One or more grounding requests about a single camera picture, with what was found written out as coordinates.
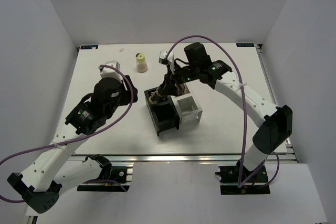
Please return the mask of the black-cap spice jar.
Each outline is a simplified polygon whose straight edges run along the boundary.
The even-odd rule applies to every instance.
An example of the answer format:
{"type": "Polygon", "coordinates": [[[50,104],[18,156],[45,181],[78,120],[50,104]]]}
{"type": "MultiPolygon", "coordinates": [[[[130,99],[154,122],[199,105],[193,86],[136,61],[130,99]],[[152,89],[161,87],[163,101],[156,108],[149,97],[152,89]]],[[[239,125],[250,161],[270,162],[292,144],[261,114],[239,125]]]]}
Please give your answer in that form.
{"type": "Polygon", "coordinates": [[[152,104],[152,105],[156,105],[158,104],[159,102],[161,102],[163,99],[164,99],[164,96],[161,95],[161,91],[162,89],[160,87],[158,87],[154,93],[152,93],[149,97],[149,102],[152,104]]]}

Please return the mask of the yellow-lid white powder bottle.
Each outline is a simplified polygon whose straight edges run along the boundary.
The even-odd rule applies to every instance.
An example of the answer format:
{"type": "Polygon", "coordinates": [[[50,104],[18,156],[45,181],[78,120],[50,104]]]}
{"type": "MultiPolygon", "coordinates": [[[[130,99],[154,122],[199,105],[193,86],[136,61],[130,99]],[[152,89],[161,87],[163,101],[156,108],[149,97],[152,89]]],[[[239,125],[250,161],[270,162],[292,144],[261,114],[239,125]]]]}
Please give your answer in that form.
{"type": "Polygon", "coordinates": [[[140,73],[144,73],[148,70],[148,65],[143,53],[137,53],[136,58],[136,70],[140,73]]]}

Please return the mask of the gold bottle black cap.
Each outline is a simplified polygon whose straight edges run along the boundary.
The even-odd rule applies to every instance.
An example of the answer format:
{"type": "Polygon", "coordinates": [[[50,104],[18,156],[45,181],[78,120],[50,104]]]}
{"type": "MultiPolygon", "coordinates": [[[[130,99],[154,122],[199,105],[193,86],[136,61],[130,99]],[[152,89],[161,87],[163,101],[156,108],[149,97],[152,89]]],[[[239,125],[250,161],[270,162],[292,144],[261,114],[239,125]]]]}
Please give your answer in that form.
{"type": "Polygon", "coordinates": [[[182,96],[188,93],[188,88],[185,84],[176,84],[177,96],[182,96]]]}

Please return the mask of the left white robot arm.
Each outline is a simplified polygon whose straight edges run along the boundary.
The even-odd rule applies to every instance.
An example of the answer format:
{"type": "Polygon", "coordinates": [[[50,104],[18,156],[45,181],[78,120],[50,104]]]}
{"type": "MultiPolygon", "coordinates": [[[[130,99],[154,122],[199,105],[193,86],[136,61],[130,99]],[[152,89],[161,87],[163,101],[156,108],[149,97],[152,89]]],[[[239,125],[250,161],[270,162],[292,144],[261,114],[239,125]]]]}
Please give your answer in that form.
{"type": "Polygon", "coordinates": [[[65,128],[47,151],[24,171],[11,173],[8,183],[34,211],[43,214],[59,197],[82,183],[103,183],[111,179],[111,163],[101,154],[89,155],[80,165],[60,169],[75,150],[98,133],[120,106],[137,102],[138,91],[129,75],[117,80],[102,78],[92,93],[85,95],[65,119],[65,128]]]}

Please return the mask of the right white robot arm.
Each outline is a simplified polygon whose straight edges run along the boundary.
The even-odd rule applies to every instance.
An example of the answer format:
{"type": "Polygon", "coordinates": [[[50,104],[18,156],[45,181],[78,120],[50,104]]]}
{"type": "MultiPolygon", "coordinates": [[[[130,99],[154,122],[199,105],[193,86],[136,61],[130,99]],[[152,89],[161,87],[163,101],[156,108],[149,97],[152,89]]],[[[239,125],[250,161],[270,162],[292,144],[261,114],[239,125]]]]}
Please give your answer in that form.
{"type": "Polygon", "coordinates": [[[184,85],[198,80],[226,96],[242,109],[245,118],[251,118],[258,130],[250,148],[244,149],[237,165],[239,179],[247,182],[256,175],[256,170],[292,133],[292,109],[268,102],[239,78],[238,70],[221,60],[212,61],[200,42],[184,48],[187,62],[181,67],[179,59],[168,51],[161,51],[159,63],[167,67],[163,83],[150,96],[157,104],[162,97],[178,96],[184,85]]]}

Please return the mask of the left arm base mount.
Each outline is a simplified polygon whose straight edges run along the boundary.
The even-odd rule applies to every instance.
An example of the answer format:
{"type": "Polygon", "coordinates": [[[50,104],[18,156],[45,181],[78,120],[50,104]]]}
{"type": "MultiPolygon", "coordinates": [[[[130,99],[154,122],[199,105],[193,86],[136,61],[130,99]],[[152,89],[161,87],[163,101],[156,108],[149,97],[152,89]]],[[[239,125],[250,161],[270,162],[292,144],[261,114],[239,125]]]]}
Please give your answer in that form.
{"type": "Polygon", "coordinates": [[[79,185],[77,191],[105,193],[126,193],[128,191],[131,182],[129,167],[113,165],[107,158],[100,154],[87,156],[85,161],[89,159],[97,161],[102,167],[102,171],[98,178],[92,182],[79,185]]]}

